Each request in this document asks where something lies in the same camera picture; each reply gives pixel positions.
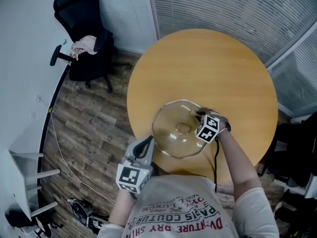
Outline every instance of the white t-shirt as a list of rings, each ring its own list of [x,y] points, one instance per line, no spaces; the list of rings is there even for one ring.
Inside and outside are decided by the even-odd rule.
[[[278,238],[262,188],[245,192],[233,219],[224,211],[214,183],[199,176],[152,177],[138,195],[125,228],[106,224],[98,238]]]

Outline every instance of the glass pot lid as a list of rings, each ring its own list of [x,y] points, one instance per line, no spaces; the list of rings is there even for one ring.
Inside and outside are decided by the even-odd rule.
[[[195,118],[199,105],[178,100],[159,110],[152,124],[152,133],[158,149],[174,158],[186,159],[199,154],[206,143],[195,136],[199,125]]]

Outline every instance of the round wooden table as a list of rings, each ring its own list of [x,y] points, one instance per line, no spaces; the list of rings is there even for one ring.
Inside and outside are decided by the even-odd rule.
[[[130,123],[137,139],[152,134],[160,107],[187,99],[229,119],[232,135],[253,165],[266,153],[277,125],[272,79],[259,58],[240,41],[203,29],[183,30],[152,45],[136,64],[128,88]],[[178,160],[155,151],[154,162],[170,174],[213,180],[215,142],[192,158]],[[230,180],[220,147],[218,183]]]

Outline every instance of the wooden floor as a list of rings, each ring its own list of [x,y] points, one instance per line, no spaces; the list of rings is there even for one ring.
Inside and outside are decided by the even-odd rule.
[[[138,58],[119,55],[117,61],[135,64]],[[86,184],[114,201],[118,188],[115,184],[117,164],[128,144],[135,140],[129,124],[126,97],[132,69],[117,67],[110,76],[113,93],[106,92],[103,79],[91,82],[86,89],[82,82],[64,80],[58,94],[53,121],[63,156],[71,170]],[[41,180],[43,198],[56,200],[58,206],[53,219],[63,224],[53,230],[56,238],[93,238],[95,234],[85,228],[73,215],[67,199],[86,199],[100,209],[100,214],[110,213],[112,204],[98,193],[82,184],[63,162],[56,144],[52,121],[46,134],[42,171],[60,169],[59,175]],[[262,178],[266,195],[272,207],[281,198],[283,189],[271,183],[272,177]],[[233,207],[231,184],[218,186],[223,207],[230,212]]]

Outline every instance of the vertical blinds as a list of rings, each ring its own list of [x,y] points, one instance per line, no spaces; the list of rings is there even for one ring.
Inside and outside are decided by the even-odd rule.
[[[144,52],[157,41],[149,0],[99,0],[103,22],[119,48]]]
[[[317,0],[151,1],[160,37],[188,28],[216,30],[243,42],[263,63],[317,19]]]
[[[317,30],[271,71],[280,104],[295,117],[317,111]]]

